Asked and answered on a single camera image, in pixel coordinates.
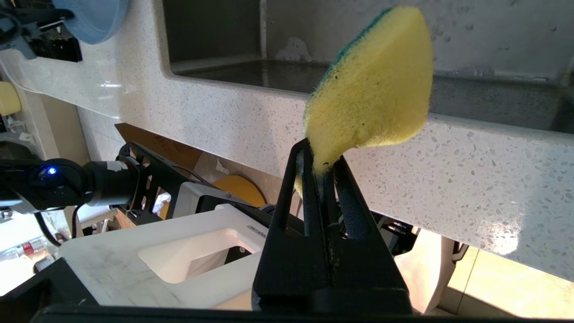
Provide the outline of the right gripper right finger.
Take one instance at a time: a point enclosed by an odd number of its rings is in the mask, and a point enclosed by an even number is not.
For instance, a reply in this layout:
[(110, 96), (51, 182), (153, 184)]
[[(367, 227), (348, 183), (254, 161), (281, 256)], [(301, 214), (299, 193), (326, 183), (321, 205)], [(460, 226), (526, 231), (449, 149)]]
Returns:
[(341, 157), (325, 176), (328, 299), (364, 314), (412, 314), (409, 291), (358, 184)]

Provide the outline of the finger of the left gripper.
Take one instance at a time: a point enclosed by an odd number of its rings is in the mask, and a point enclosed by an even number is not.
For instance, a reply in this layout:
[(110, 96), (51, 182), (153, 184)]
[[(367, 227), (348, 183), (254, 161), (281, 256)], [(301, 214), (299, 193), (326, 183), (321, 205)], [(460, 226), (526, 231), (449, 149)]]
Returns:
[(21, 25), (45, 25), (52, 22), (72, 20), (74, 13), (68, 9), (35, 9), (35, 8), (10, 8), (10, 14)]

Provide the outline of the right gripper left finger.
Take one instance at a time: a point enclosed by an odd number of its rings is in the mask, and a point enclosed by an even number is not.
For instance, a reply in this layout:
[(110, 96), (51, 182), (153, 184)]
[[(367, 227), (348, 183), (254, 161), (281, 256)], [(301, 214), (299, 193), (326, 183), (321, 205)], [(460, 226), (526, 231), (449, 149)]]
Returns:
[[(304, 233), (288, 233), (297, 175), (303, 178)], [(308, 139), (290, 152), (281, 190), (252, 284), (252, 308), (269, 313), (309, 310), (312, 294), (330, 282), (320, 199)]]

